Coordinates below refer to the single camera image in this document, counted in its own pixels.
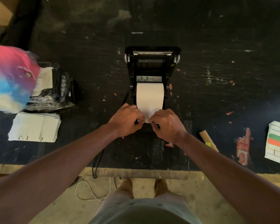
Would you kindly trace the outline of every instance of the white paper roll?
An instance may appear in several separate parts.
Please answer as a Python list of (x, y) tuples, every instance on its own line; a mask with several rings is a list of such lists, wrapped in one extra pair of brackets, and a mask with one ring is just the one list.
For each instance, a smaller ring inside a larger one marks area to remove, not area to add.
[(144, 113), (145, 122), (153, 116), (156, 111), (163, 107), (164, 86), (163, 83), (137, 83), (136, 91), (137, 107)]

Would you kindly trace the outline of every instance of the white cable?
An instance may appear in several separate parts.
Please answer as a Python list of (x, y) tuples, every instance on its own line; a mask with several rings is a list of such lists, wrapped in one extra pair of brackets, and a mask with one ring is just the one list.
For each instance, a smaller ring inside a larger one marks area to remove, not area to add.
[(86, 182), (86, 181), (80, 181), (80, 182), (78, 183), (77, 187), (76, 187), (76, 197), (77, 197), (78, 199), (80, 199), (80, 200), (84, 200), (84, 201), (93, 201), (93, 200), (104, 201), (104, 200), (109, 196), (109, 194), (110, 194), (110, 192), (111, 192), (111, 177), (110, 177), (110, 190), (109, 190), (109, 193), (108, 193), (108, 195), (107, 195), (106, 197), (100, 198), (100, 199), (97, 198), (97, 197), (93, 194), (93, 192), (92, 192), (92, 190), (91, 190), (91, 188), (90, 188), (90, 185), (88, 184), (88, 182), (86, 182), (87, 185), (88, 185), (88, 187), (89, 187), (89, 189), (90, 189), (90, 192), (92, 193), (92, 195), (94, 196), (95, 199), (81, 199), (81, 198), (78, 197), (78, 195), (77, 195), (77, 189), (78, 189), (78, 186), (79, 186), (79, 184), (80, 184), (81, 182)]

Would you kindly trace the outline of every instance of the black table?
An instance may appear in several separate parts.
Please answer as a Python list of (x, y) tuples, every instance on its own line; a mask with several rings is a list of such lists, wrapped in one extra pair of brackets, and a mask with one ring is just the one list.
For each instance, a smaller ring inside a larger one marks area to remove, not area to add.
[[(28, 164), (107, 123), (129, 86), (125, 34), (161, 30), (179, 33), (181, 60), (170, 79), (167, 106), (188, 132), (198, 137), (207, 130), (219, 152), (237, 161), (236, 139), (250, 128), (247, 168), (280, 173), (279, 163), (264, 158), (268, 123), (280, 121), (280, 0), (48, 0), (44, 5), (30, 50), (71, 73), (78, 103), (57, 112), (62, 122), (55, 143), (9, 142), (15, 115), (0, 112), (0, 164)], [(198, 170), (179, 148), (166, 144), (142, 130), (107, 146), (99, 167)]]

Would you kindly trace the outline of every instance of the tie-dye cloth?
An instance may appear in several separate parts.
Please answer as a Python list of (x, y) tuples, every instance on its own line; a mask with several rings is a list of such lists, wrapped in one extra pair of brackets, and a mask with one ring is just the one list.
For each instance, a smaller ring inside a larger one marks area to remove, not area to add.
[(30, 52), (0, 46), (0, 111), (18, 113), (25, 108), (39, 71)]

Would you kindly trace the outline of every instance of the dirty floor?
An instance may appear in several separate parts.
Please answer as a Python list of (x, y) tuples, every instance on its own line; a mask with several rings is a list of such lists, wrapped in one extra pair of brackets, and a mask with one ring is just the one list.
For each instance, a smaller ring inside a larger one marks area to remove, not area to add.
[[(84, 177), (93, 193), (98, 197), (105, 197), (109, 192), (110, 178)], [(152, 198), (154, 195), (154, 179), (132, 179), (135, 198)], [(220, 195), (207, 178), (189, 180), (167, 180), (168, 188), (183, 195), (187, 204), (200, 218), (203, 224), (247, 223), (231, 205)], [(100, 201), (82, 201), (76, 195), (77, 184), (68, 188), (58, 199), (38, 214), (30, 224), (87, 224), (101, 205)], [(114, 178), (111, 178), (111, 193), (115, 191)], [(82, 199), (93, 199), (89, 187), (82, 182), (77, 190)]]

